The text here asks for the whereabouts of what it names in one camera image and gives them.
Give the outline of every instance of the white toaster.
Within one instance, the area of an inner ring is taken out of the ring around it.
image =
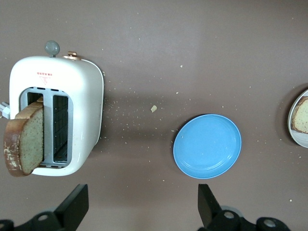
[[[43,96],[44,160],[32,172],[65,176],[85,162],[100,137],[103,112],[103,74],[75,52],[55,57],[54,41],[46,43],[50,57],[18,61],[10,76],[10,117]]]

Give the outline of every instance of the toaster slot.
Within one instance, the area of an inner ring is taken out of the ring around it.
[[[42,97],[43,94],[41,93],[31,93],[31,92],[28,92],[28,96],[27,96],[27,101],[28,101],[28,105],[37,101],[40,97]]]
[[[68,98],[53,97],[53,160],[67,163]]]
[[[43,96],[44,160],[41,167],[61,168],[72,159],[73,102],[57,89],[28,88],[20,97],[20,110]]]

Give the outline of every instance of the blue plate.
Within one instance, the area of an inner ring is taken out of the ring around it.
[[[185,174],[209,179],[232,167],[241,146],[240,131],[231,120],[222,115],[207,114],[192,119],[179,131],[173,155]]]

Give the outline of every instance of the bread crust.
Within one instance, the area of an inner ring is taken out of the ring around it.
[[[295,127],[295,119],[296,119],[296,114],[298,112],[298,109],[300,108],[300,106],[306,101],[308,100],[308,96],[303,96],[297,103],[297,105],[294,108],[294,111],[292,113],[292,117],[291,117],[291,129],[300,133],[305,133],[304,131],[299,130],[298,128]]]
[[[6,167],[12,176],[22,177],[32,173],[32,171],[29,173],[23,171],[20,160],[20,137],[27,122],[40,110],[43,110],[43,103],[34,102],[18,113],[15,119],[9,120],[6,126],[3,143],[4,157]]]

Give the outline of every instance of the bread slice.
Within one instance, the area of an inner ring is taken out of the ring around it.
[[[292,113],[291,129],[308,134],[308,96],[303,96],[298,101]]]
[[[4,134],[4,156],[9,173],[27,176],[44,158],[43,102],[37,101],[11,119]]]

